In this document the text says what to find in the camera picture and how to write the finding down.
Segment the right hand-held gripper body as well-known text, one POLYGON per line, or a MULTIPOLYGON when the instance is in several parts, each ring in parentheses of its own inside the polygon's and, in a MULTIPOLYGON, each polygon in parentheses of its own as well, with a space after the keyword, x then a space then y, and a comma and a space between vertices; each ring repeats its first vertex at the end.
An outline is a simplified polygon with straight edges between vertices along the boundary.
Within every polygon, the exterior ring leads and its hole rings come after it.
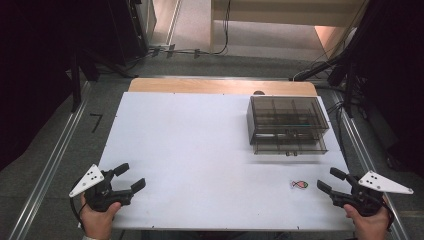
POLYGON ((413 194, 414 191, 378 173, 369 171, 361 178, 347 174, 345 179, 351 185, 351 193, 345 194, 332 190, 334 206, 349 204, 363 217, 375 215, 384 205, 384 193, 413 194))

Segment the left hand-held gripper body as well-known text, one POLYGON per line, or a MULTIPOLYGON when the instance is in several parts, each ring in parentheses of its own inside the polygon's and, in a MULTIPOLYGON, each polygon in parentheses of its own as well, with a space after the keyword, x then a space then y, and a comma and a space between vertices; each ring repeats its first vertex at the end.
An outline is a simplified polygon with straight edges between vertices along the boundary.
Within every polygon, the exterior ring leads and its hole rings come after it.
POLYGON ((97 212, 105 212, 115 202, 123 206, 129 205, 134 193, 131 189, 112 189, 111 180, 115 177, 113 170, 103 171, 96 164, 92 164, 71 189, 69 197, 83 193, 86 203, 97 212))

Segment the grey translucent drawer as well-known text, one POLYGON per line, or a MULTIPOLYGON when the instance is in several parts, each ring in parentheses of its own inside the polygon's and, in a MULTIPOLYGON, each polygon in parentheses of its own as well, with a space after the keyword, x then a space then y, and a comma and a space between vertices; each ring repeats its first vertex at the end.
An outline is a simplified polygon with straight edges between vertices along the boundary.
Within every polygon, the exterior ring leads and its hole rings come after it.
POLYGON ((323 139, 313 137, 287 138, 276 135, 254 140, 251 146, 256 155, 323 155, 328 151, 323 139))

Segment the grey translucent drawer cabinet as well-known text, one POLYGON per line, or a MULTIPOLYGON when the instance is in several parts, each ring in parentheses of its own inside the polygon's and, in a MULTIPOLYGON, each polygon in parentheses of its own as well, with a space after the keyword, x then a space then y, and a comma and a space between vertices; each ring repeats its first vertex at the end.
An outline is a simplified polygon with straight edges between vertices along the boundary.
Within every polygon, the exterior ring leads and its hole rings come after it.
POLYGON ((329 130, 317 97, 253 95, 246 119, 250 145, 259 138, 276 135, 324 140, 329 130))

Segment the person's left hand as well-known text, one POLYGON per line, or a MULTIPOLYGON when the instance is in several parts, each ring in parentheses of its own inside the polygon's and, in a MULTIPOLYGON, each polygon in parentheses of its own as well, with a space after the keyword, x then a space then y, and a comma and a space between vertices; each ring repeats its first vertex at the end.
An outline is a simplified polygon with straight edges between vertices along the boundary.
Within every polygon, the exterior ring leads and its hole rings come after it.
POLYGON ((121 204, 115 202, 105 212, 92 210, 87 204, 85 196, 80 197, 82 208, 79 216, 84 228, 84 237, 89 240, 110 240, 112 222, 116 213, 121 209, 121 204))

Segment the person's right hand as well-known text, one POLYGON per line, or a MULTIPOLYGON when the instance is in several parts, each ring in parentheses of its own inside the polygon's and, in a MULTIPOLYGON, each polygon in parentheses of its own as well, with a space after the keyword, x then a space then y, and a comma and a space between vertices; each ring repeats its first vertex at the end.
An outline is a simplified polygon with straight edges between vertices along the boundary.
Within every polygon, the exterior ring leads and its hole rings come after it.
POLYGON ((382 206, 375 215, 370 217, 363 217, 349 204, 345 204, 343 208, 346 217, 351 219, 355 226, 355 235, 358 240, 386 240, 390 223, 390 213, 386 207, 382 206))

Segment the white board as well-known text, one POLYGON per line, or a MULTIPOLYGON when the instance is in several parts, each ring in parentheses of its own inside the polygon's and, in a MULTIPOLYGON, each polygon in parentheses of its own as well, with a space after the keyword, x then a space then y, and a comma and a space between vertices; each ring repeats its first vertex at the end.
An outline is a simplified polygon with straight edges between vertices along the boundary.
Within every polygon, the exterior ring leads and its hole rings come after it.
POLYGON ((129 170, 112 182, 146 186, 123 207, 123 229, 206 231, 344 231, 345 212, 318 190, 321 180, 347 192, 331 176, 347 168, 335 134, 323 155, 256 155, 249 144, 246 95, 124 93, 99 166, 129 170), (290 183, 306 181, 307 189, 290 183))

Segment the black metal stand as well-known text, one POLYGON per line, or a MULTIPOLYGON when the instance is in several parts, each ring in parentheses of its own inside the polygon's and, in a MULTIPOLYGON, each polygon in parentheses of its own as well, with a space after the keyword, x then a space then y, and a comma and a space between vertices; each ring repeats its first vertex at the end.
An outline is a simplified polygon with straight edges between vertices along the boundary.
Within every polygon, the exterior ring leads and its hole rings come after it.
POLYGON ((72 97, 73 105, 71 112, 74 113, 77 108, 81 105, 82 95, 81 95, 81 84, 80 84, 80 71, 83 71, 86 79, 89 81, 97 81, 99 78, 99 72, 95 66, 95 63, 98 62, 112 72, 118 73, 124 78, 135 78, 134 74, 130 74, 118 67, 111 61, 102 57, 98 53, 88 49, 81 48, 78 46, 73 46, 70 48, 70 70, 71 70, 71 83, 72 83, 72 97))
POLYGON ((339 86, 342 81, 345 81, 342 106, 348 116, 352 117, 351 100, 353 97, 353 82, 356 78, 356 62, 352 59, 352 53, 350 50, 344 50, 336 57, 327 60, 314 68, 306 69, 295 74, 290 78, 290 81, 304 81, 331 67, 333 67, 333 70, 327 78, 327 82, 330 86, 336 87, 339 86))

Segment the dark curtain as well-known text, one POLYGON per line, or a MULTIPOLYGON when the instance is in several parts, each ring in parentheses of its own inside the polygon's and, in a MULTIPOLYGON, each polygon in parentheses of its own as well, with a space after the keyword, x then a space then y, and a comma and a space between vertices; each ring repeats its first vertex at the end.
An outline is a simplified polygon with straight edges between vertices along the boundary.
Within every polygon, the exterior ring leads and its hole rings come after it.
POLYGON ((71 47, 122 66, 147 54, 144 1, 0 0, 0 171, 72 97, 71 47))
POLYGON ((360 91, 388 165, 424 179, 424 0, 369 0, 355 37, 360 91))

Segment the wooden table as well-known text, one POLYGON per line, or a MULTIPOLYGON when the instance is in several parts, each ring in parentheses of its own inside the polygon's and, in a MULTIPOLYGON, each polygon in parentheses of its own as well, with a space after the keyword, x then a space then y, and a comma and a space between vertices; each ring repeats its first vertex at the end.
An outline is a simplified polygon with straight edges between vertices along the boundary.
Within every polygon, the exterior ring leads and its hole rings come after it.
POLYGON ((266 95, 317 96, 315 86, 309 82, 244 79, 135 78, 131 81, 128 91, 246 95, 261 91, 266 95))

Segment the beige wooden furniture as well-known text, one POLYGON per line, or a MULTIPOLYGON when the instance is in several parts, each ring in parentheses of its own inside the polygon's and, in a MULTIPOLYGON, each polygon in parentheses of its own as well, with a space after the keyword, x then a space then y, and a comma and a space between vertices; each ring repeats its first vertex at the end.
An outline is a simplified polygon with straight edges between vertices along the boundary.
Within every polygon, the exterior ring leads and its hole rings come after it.
POLYGON ((370 0, 210 0, 209 50, 214 49, 214 22, 229 20, 314 26, 329 59, 338 55, 348 33, 358 27, 370 0))

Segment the metal floor rail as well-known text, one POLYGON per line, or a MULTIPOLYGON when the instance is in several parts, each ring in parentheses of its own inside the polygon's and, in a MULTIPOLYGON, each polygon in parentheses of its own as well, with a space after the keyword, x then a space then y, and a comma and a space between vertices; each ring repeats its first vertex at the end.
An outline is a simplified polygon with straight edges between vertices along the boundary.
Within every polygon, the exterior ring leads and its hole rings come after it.
MULTIPOLYGON (((364 173, 368 173, 369 171, 377 173, 377 168, 373 162, 373 158, 371 157, 367 145, 360 135, 355 119, 353 117, 349 117, 343 107, 337 110, 336 116, 338 117, 337 124, 339 126, 339 139, 342 141, 344 152, 346 152, 348 145, 343 139, 342 133, 346 132, 350 141, 350 146, 354 149, 356 154, 357 162, 361 165, 361 170, 364 173)), ((393 240, 410 240, 391 195, 389 193, 384 193, 383 196, 387 199, 387 204, 392 209, 394 216, 390 232, 391 238, 393 240)))
POLYGON ((34 181, 35 185, 32 188, 29 196, 26 198, 16 223, 13 225, 11 233, 8 235, 7 240, 24 240, 32 225, 35 216, 42 204, 44 197, 51 185, 54 175, 60 166, 63 155, 72 139, 75 129, 81 119, 81 116, 87 105, 88 96, 90 94, 92 84, 85 82, 82 87, 82 103, 76 108, 74 112, 66 116, 66 124, 60 132, 60 136, 55 142, 55 146, 39 177, 34 181))

